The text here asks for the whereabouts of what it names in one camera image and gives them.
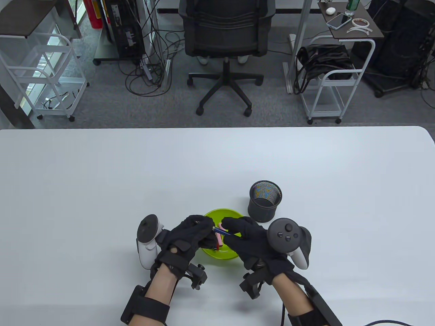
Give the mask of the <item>person's right hand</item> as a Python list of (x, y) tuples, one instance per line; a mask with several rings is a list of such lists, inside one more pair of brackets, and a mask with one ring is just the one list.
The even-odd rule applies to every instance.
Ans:
[(276, 251), (269, 244), (267, 230), (258, 225), (252, 218), (224, 217), (222, 227), (230, 233), (240, 233), (241, 237), (224, 236), (224, 243), (235, 251), (243, 261), (247, 270), (258, 270), (258, 261), (267, 270), (266, 283), (271, 285), (274, 278), (284, 274), (293, 282), (299, 281), (298, 273), (294, 272), (294, 265), (287, 255)]

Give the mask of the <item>person's left hand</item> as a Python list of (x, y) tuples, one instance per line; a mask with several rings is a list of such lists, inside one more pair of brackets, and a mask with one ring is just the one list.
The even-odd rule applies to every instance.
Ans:
[(177, 278), (182, 278), (200, 248), (215, 249), (218, 245), (214, 227), (213, 219), (208, 216), (188, 216), (166, 233), (151, 267), (152, 273), (164, 264)]

